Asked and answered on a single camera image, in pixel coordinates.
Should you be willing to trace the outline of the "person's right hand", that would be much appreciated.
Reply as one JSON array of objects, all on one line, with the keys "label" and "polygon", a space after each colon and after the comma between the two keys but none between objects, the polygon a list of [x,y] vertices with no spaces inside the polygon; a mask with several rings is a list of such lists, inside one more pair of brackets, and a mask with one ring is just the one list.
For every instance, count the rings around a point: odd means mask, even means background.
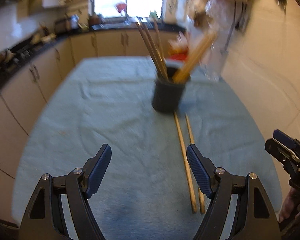
[{"label": "person's right hand", "polygon": [[290,188],[288,195],[286,196],[280,213],[279,222],[282,223],[284,220],[295,217],[300,212],[300,191]]}]

